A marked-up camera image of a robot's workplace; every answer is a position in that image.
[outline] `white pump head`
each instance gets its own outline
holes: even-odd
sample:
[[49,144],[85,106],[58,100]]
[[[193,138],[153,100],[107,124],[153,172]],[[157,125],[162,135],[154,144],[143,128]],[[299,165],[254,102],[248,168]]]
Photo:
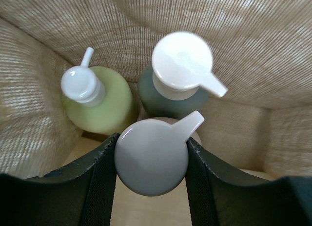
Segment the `white pump head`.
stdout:
[[93,52],[88,47],[81,65],[69,68],[61,80],[62,91],[68,98],[89,107],[99,104],[105,96],[103,83],[88,67]]
[[213,56],[207,43],[188,32],[166,35],[157,43],[152,55],[154,74],[164,86],[156,79],[153,79],[154,84],[158,91],[169,96],[187,91],[194,94],[202,87],[222,97],[228,89],[212,73],[212,66]]

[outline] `bottle cap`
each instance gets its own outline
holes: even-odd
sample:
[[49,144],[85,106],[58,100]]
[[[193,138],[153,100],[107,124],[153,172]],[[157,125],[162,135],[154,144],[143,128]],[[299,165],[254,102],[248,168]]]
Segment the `bottle cap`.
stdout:
[[204,117],[194,111],[174,124],[147,119],[129,126],[115,147],[115,167],[121,181],[144,196],[173,190],[188,167],[186,142],[203,122]]
[[212,66],[213,56],[207,43],[188,32],[166,35],[152,54],[154,74],[167,88],[187,91],[202,87],[222,97],[228,89],[212,73]]
[[93,48],[88,47],[81,65],[69,68],[61,79],[63,93],[68,98],[85,106],[95,106],[105,96],[103,83],[88,67],[93,51]]

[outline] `light green bottle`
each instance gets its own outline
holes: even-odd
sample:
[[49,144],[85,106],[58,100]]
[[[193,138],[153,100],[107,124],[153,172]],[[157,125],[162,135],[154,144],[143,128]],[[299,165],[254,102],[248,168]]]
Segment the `light green bottle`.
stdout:
[[104,135],[122,133],[135,123],[138,107],[126,80],[116,71],[94,66],[87,48],[80,66],[68,69],[61,80],[69,119],[79,128]]

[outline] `pump dispenser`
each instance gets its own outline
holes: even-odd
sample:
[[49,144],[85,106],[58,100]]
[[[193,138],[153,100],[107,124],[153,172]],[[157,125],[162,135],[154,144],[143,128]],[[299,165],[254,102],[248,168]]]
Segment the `pump dispenser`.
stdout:
[[67,115],[85,131],[121,133],[136,122],[137,105],[128,83],[118,72],[101,66],[88,67],[93,52],[87,48],[81,65],[68,69],[62,76]]
[[148,114],[181,119],[202,108],[209,93],[223,97],[227,88],[212,73],[207,43],[188,32],[162,38],[154,48],[152,66],[143,71],[138,92]]
[[173,124],[146,119],[128,127],[115,147],[115,167],[121,181],[144,196],[173,190],[187,171],[186,142],[203,122],[204,117],[194,111]]

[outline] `woven fabric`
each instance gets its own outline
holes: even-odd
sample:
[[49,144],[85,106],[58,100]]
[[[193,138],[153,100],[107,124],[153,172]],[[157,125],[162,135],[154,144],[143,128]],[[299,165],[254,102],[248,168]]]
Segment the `woven fabric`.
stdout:
[[263,170],[270,110],[210,98],[200,113],[205,121],[197,133],[206,150],[237,168]]
[[28,178],[60,167],[80,131],[61,104],[70,65],[0,20],[0,172]]
[[272,112],[264,170],[277,177],[312,176],[312,106]]
[[1,0],[0,15],[79,64],[136,82],[155,43],[187,30],[212,48],[224,99],[267,108],[312,103],[312,0]]

